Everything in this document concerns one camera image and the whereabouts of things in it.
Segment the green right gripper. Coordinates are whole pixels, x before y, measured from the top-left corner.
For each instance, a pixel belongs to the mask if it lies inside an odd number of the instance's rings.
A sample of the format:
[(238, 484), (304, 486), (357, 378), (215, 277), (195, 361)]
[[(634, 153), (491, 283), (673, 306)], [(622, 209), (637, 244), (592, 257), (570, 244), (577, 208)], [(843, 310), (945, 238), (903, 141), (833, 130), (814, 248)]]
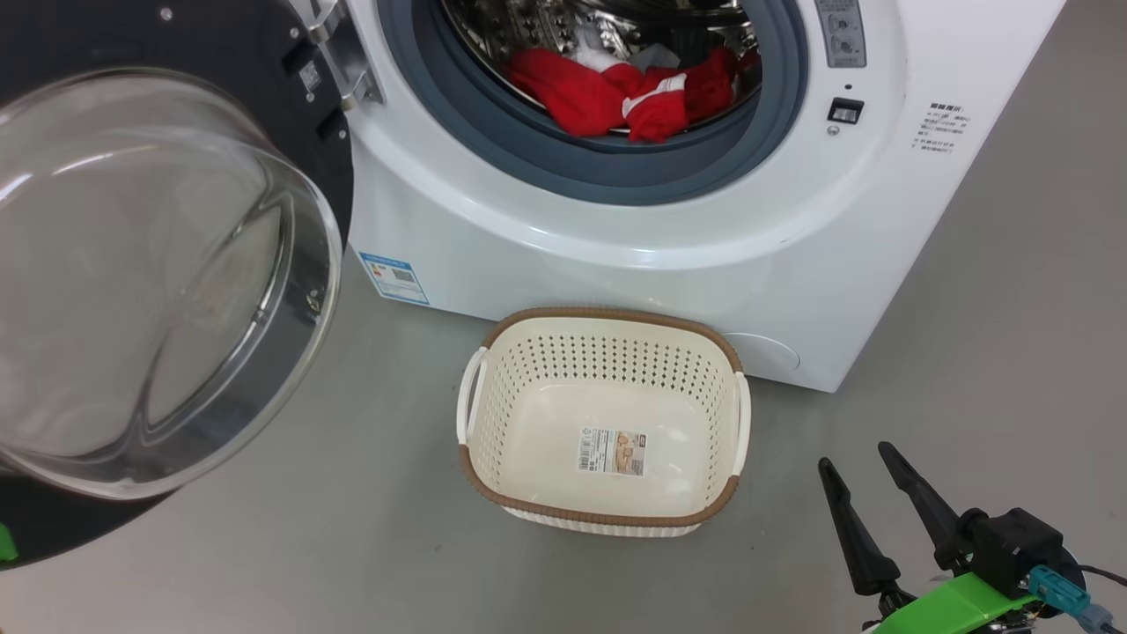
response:
[(995, 517), (975, 508), (953, 514), (893, 443), (878, 443), (878, 450), (894, 485), (917, 511), (937, 565), (953, 577), (928, 593), (902, 589), (898, 566), (866, 529), (833, 462), (822, 457), (820, 485), (854, 593), (878, 599), (879, 619), (868, 623), (869, 633), (1029, 629), (1042, 616), (1042, 596), (1033, 584), (1042, 566), (1042, 523), (1019, 508)]

